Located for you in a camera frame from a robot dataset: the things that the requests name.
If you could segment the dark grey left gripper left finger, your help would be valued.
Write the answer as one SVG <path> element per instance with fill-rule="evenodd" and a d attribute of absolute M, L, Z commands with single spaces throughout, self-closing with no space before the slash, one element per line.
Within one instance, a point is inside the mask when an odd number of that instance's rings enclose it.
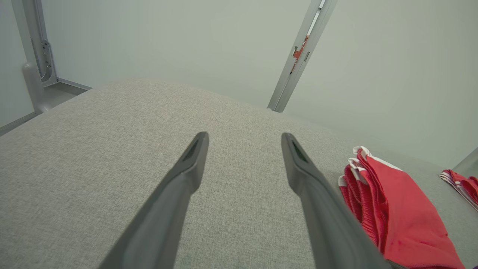
<path fill-rule="evenodd" d="M 199 189 L 209 147 L 199 132 L 150 194 L 101 262 L 101 269 L 172 269 L 191 196 Z"/>

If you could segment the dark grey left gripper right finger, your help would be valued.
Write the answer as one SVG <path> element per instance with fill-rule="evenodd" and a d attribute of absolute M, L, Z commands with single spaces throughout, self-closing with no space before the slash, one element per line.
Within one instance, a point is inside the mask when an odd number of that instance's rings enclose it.
<path fill-rule="evenodd" d="M 299 196 L 317 269 L 391 268 L 291 133 L 281 136 L 289 186 Z"/>

